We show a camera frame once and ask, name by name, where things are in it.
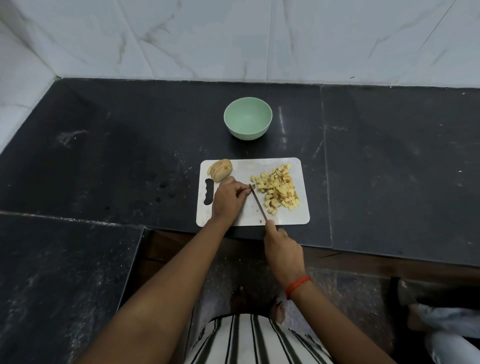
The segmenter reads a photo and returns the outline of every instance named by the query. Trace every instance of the striped shirt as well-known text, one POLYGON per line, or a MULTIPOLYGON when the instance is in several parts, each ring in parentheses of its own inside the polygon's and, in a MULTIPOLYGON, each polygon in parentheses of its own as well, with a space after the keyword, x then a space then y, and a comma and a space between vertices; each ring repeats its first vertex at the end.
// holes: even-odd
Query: striped shirt
POLYGON ((263 316, 217 318, 200 332, 185 364, 333 364, 325 347, 263 316))

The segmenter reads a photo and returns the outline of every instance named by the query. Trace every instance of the cutting board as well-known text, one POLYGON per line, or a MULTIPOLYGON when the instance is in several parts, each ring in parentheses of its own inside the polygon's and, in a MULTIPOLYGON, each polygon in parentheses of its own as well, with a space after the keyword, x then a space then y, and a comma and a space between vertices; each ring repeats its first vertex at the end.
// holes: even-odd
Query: cutting board
MULTIPOLYGON (((200 164, 200 179, 198 182, 198 200, 197 200, 197 225, 204 226, 212 217, 212 204, 205 205, 206 197, 206 180, 210 178, 207 175, 208 168, 216 162, 215 160, 204 160, 200 164)), ((300 205, 292 211, 285 207, 279 207, 278 213, 273 216, 267 213, 267 208, 263 205, 265 201, 265 193, 261 193, 255 189, 255 193, 262 204, 262 208, 267 215, 267 218, 275 221, 276 225, 301 225, 310 221, 310 213, 308 211, 308 200, 305 192, 305 183, 303 182, 303 172, 301 169, 301 162, 298 158, 264 158, 264 159, 232 159, 232 173, 237 181, 248 184, 250 176, 260 176, 260 173, 272 173, 273 168, 277 168, 281 164, 290 163, 290 176, 292 177, 295 191, 300 199, 300 205)), ((218 188, 219 183, 214 184, 214 192, 218 188)), ((233 226, 257 226, 265 225, 262 213, 255 201, 255 197, 248 195, 243 209, 238 218, 233 223, 233 226)))

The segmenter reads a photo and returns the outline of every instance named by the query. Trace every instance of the cutting board handle hole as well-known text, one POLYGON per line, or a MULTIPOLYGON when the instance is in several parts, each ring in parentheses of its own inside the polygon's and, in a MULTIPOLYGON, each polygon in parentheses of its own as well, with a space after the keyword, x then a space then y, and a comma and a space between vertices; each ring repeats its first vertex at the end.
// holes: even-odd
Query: cutting board handle hole
POLYGON ((211 178, 207 178, 205 180, 205 184, 207 185, 207 192, 205 194, 204 205, 208 206, 213 202, 213 180, 211 178))

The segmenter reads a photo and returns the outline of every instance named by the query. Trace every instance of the red thread wristband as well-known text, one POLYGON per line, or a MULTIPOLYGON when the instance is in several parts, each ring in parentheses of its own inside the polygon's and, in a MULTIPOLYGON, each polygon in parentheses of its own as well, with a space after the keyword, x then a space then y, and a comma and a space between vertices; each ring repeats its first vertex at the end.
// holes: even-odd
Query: red thread wristband
POLYGON ((290 299, 290 295, 298 286, 302 285, 308 280, 312 280, 312 279, 309 276, 303 276, 301 278, 298 278, 295 282, 291 283, 285 290, 285 295, 287 297, 287 300, 290 299))

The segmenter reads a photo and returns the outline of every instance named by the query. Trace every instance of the knife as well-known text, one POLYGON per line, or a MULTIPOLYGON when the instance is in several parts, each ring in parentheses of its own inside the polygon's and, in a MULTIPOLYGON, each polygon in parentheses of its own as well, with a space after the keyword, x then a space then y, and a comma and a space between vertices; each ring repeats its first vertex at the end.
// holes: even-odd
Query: knife
POLYGON ((257 194, 255 193, 255 190, 253 189, 253 186, 249 183, 250 189, 252 190, 253 197, 255 197, 255 201, 257 201, 258 208, 262 212, 262 215, 264 216, 265 219, 265 224, 267 223, 267 216, 264 213, 264 209, 262 208, 262 205, 260 204, 260 201, 258 201, 257 194))

